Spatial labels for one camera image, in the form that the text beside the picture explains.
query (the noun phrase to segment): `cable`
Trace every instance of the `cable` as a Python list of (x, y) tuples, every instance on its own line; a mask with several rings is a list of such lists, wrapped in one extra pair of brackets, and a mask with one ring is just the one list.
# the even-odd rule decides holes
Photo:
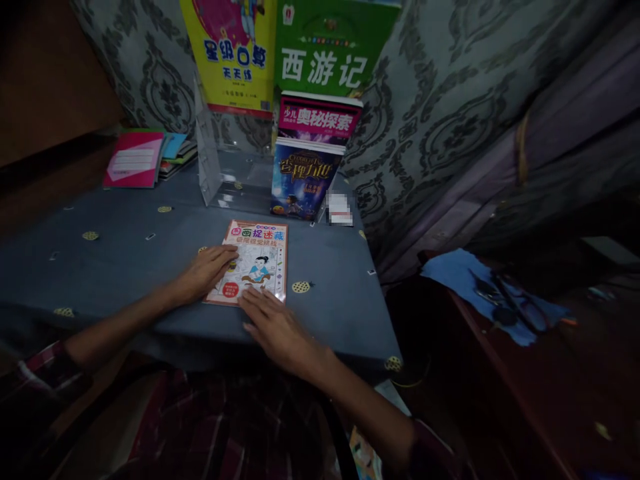
[(400, 388), (414, 388), (417, 387), (418, 385), (420, 385), (425, 378), (427, 378), (427, 374), (429, 373), (429, 368), (431, 366), (431, 356), (429, 356), (429, 363), (427, 364), (427, 367), (425, 368), (425, 373), (424, 375), (422, 375), (422, 378), (420, 378), (420, 380), (418, 380), (415, 383), (410, 383), (408, 385), (403, 385), (401, 383), (395, 382), (393, 380), (391, 380), (391, 383), (394, 384), (396, 387), (400, 387)]

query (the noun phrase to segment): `person's left hand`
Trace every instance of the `person's left hand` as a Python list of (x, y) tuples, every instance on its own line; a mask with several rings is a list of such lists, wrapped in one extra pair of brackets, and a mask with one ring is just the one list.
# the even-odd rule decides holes
[(235, 245), (219, 245), (198, 253), (184, 272), (165, 288), (177, 306), (203, 298), (224, 276), (232, 260), (238, 258)]

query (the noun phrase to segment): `stack of books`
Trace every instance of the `stack of books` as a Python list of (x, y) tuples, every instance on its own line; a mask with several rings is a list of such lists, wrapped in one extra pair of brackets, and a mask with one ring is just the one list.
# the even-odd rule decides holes
[(353, 98), (282, 92), (271, 186), (273, 214), (315, 220), (362, 107)]
[(104, 188), (154, 188), (197, 156), (186, 135), (130, 129), (120, 134), (103, 181)]

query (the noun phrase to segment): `patterned curtain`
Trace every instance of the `patterned curtain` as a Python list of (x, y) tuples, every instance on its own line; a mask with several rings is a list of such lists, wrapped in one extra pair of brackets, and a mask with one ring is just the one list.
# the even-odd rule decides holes
[[(598, 30), (614, 0), (405, 0), (343, 163), (384, 255)], [(193, 133), (195, 68), (177, 0), (71, 0), (127, 112)], [(216, 115), (217, 139), (263, 153), (269, 124)]]

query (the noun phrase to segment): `wooden furniture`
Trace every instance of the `wooden furniture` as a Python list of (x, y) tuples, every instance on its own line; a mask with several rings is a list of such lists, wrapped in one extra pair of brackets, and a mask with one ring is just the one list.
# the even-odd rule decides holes
[[(640, 280), (615, 281), (640, 287)], [(434, 281), (416, 276), (388, 292), (405, 361), (430, 352), (481, 473), (640, 476), (640, 293), (610, 288), (616, 301), (594, 302), (584, 289), (554, 299), (573, 310), (579, 325), (562, 324), (530, 347), (489, 332), (489, 320)]]
[(0, 167), (124, 117), (67, 0), (13, 2), (0, 49)]
[(97, 186), (125, 114), (67, 0), (0, 19), (0, 236)]

